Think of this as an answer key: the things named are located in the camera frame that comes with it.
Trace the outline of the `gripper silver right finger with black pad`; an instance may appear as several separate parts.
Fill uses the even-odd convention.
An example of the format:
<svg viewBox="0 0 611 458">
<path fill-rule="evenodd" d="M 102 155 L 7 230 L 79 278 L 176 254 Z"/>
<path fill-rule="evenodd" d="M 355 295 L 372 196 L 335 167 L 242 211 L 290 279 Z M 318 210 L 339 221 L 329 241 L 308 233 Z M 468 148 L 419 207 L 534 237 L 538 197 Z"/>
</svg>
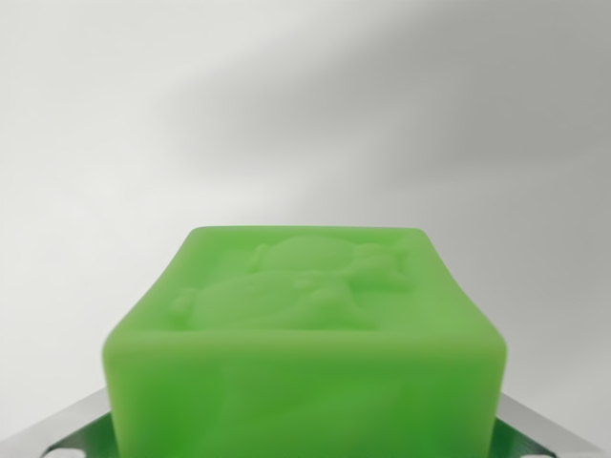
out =
<svg viewBox="0 0 611 458">
<path fill-rule="evenodd" d="M 502 394 L 489 456 L 609 457 L 610 453 Z"/>
</svg>

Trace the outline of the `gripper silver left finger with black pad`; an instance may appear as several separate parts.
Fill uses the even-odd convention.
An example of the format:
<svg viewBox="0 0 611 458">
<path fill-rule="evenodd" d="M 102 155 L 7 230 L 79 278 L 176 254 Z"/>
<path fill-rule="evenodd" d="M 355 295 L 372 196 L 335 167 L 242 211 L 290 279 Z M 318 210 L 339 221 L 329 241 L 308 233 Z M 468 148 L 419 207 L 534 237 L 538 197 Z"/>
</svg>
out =
<svg viewBox="0 0 611 458">
<path fill-rule="evenodd" d="M 106 389 L 1 442 L 2 457 L 44 457 L 59 449 L 85 457 L 117 457 Z"/>
</svg>

